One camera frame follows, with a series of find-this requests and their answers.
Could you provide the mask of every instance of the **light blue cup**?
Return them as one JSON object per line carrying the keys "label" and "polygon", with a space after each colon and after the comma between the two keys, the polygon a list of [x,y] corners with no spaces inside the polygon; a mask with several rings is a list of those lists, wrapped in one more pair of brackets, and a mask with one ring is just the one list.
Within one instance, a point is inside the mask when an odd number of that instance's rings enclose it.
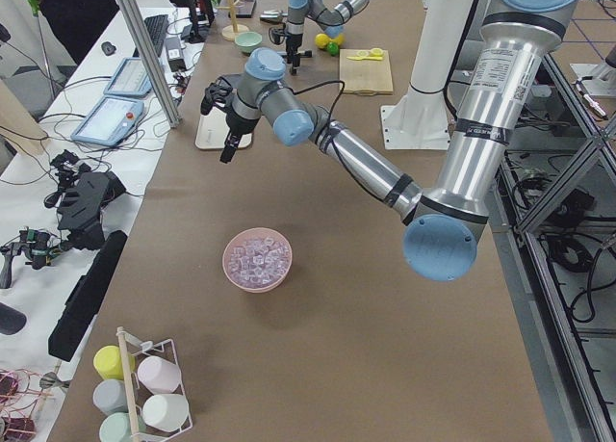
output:
{"label": "light blue cup", "polygon": [[[141,416],[139,419],[139,431],[145,431],[145,423]],[[98,430],[100,442],[131,442],[131,422],[128,413],[114,413],[108,416]]]}

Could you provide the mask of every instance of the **cup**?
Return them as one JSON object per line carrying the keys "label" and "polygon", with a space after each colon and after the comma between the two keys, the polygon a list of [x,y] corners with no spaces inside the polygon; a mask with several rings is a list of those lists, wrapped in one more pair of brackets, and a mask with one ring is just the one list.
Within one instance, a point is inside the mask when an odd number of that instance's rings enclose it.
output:
{"label": "cup", "polygon": [[[131,372],[135,371],[135,357],[128,355]],[[94,368],[103,379],[124,380],[118,346],[105,346],[94,356]]]}
{"label": "cup", "polygon": [[127,413],[124,382],[118,379],[105,379],[96,386],[92,395],[94,405],[107,416],[114,413]]}
{"label": "cup", "polygon": [[157,394],[145,401],[141,415],[148,426],[174,432],[189,417],[189,402],[181,394]]}
{"label": "cup", "polygon": [[[141,416],[138,416],[139,431],[145,432],[145,423]],[[100,425],[98,430],[100,442],[132,442],[131,420],[128,413],[114,413],[109,415]]]}
{"label": "cup", "polygon": [[180,385],[182,372],[175,363],[153,355],[140,364],[137,378],[152,394],[171,394]]}

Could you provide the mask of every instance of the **small bowl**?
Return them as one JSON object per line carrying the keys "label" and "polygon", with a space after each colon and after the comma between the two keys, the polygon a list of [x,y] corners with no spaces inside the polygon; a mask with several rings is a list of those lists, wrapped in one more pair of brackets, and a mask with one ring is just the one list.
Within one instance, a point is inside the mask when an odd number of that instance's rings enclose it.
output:
{"label": "small bowl", "polygon": [[259,47],[263,41],[263,37],[254,31],[246,31],[235,36],[235,44],[245,54],[250,54],[254,49]]}
{"label": "small bowl", "polygon": [[285,237],[271,228],[256,227],[233,237],[222,254],[222,269],[231,283],[248,293],[265,293],[282,283],[292,260]]}

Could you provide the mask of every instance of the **wooden stand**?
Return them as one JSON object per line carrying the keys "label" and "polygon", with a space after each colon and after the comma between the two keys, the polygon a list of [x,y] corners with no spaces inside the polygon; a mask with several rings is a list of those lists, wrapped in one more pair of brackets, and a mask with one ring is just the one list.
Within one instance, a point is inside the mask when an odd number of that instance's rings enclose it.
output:
{"label": "wooden stand", "polygon": [[235,40],[235,37],[240,33],[248,31],[248,27],[238,24],[235,8],[242,0],[227,0],[228,6],[218,6],[219,9],[228,10],[231,17],[231,25],[225,26],[222,29],[222,37],[226,40]]}

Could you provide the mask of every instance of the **mouse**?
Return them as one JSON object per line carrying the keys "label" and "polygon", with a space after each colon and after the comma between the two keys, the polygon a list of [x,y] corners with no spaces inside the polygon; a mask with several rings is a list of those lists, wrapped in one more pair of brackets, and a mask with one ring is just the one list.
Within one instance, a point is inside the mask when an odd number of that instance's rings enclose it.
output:
{"label": "mouse", "polygon": [[113,44],[111,44],[108,40],[100,44],[100,48],[103,50],[103,53],[108,57],[110,55],[114,55],[114,53],[116,52],[116,47]]}

